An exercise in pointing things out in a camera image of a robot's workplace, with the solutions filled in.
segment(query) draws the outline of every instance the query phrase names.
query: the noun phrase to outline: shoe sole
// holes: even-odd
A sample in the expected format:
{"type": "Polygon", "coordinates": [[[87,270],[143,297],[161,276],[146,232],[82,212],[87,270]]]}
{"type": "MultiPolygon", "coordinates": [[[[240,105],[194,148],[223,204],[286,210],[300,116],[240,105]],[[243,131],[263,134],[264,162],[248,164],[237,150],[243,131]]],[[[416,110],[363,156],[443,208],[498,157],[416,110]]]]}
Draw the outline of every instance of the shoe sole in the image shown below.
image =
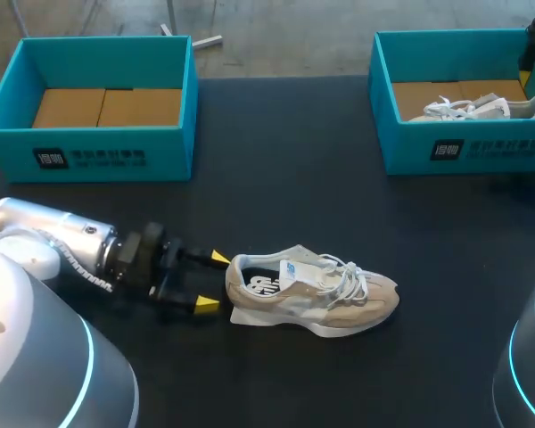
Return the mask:
{"type": "Polygon", "coordinates": [[[312,323],[303,318],[294,317],[291,315],[271,314],[267,312],[261,312],[259,310],[239,309],[234,307],[232,310],[232,316],[230,317],[230,322],[232,324],[255,325],[257,327],[270,327],[279,324],[296,324],[309,329],[312,333],[319,337],[331,338],[351,336],[352,334],[364,332],[369,328],[381,324],[381,322],[388,318],[391,314],[392,312],[386,317],[378,318],[369,324],[357,325],[356,327],[350,328],[336,328],[312,323]]]}

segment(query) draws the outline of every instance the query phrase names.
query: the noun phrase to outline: white sneaker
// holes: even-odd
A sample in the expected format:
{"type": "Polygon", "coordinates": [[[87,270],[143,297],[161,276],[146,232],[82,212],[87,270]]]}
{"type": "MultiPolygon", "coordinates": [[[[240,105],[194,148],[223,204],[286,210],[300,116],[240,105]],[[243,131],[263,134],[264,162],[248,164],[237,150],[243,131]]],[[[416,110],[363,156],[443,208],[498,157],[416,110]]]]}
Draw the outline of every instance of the white sneaker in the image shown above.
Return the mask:
{"type": "Polygon", "coordinates": [[[348,336],[380,324],[399,304],[396,286],[386,276],[301,245],[265,256],[236,256],[226,271],[232,323],[297,324],[321,337],[348,336]]]}
{"type": "Polygon", "coordinates": [[[424,116],[411,119],[410,122],[430,122],[437,120],[466,119],[535,119],[535,96],[529,101],[508,101],[495,94],[485,95],[471,101],[451,103],[440,97],[443,103],[432,103],[424,107],[424,116]]]}

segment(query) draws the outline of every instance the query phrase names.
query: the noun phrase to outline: white shoelace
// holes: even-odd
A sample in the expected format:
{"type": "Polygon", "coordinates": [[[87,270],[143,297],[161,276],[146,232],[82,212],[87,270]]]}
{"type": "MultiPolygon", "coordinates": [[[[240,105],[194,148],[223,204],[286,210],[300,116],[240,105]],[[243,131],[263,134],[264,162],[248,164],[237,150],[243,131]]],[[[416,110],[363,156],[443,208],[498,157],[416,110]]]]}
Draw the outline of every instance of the white shoelace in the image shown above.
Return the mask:
{"type": "Polygon", "coordinates": [[[321,281],[317,281],[319,288],[324,288],[323,291],[317,292],[319,296],[326,296],[334,292],[338,292],[338,296],[328,306],[332,307],[337,301],[364,301],[368,297],[368,287],[366,285],[365,271],[357,267],[352,261],[345,263],[341,259],[330,254],[320,254],[322,262],[327,266],[323,268],[325,274],[333,274],[334,272],[342,272],[341,281],[334,286],[329,286],[321,281]],[[362,292],[362,297],[356,297],[358,292],[362,292]]]}
{"type": "Polygon", "coordinates": [[[472,111],[475,110],[473,103],[468,100],[451,103],[448,98],[440,97],[443,103],[432,103],[424,107],[426,116],[440,116],[442,120],[473,119],[472,111]],[[464,109],[455,109],[458,105],[465,105],[464,109]]]}

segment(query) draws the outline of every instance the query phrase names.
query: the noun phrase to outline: box label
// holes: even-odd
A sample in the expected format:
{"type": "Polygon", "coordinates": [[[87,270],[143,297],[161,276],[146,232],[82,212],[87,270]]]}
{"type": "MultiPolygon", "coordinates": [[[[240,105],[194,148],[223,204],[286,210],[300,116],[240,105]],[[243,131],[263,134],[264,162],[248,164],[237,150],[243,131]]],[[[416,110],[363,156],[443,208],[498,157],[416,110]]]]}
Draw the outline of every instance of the box label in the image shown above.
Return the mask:
{"type": "Polygon", "coordinates": [[[41,169],[68,169],[62,149],[34,149],[34,157],[41,169]]]}
{"type": "Polygon", "coordinates": [[[460,157],[464,140],[436,140],[430,155],[431,161],[455,161],[460,157]]]}
{"type": "Polygon", "coordinates": [[[535,140],[472,141],[467,159],[512,159],[535,156],[535,140]]]}
{"type": "Polygon", "coordinates": [[[76,168],[147,166],[144,150],[72,150],[70,157],[76,168]]]}

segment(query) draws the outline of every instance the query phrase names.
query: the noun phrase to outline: blue cardboard box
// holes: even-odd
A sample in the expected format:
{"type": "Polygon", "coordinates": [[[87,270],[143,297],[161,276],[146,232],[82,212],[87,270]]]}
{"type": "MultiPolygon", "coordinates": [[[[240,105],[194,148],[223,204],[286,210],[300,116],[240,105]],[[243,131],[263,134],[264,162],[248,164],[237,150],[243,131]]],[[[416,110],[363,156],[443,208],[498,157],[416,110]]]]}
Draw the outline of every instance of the blue cardboard box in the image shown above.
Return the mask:
{"type": "Polygon", "coordinates": [[[0,167],[10,182],[188,180],[197,103],[190,37],[23,39],[0,83],[0,167]],[[182,89],[178,125],[32,128],[47,88],[182,89]]]}
{"type": "MultiPolygon", "coordinates": [[[[524,29],[376,33],[368,92],[386,172],[535,171],[535,119],[407,122],[392,86],[518,79],[517,60],[526,43],[524,29]]],[[[535,95],[535,67],[525,94],[535,95]]]]}

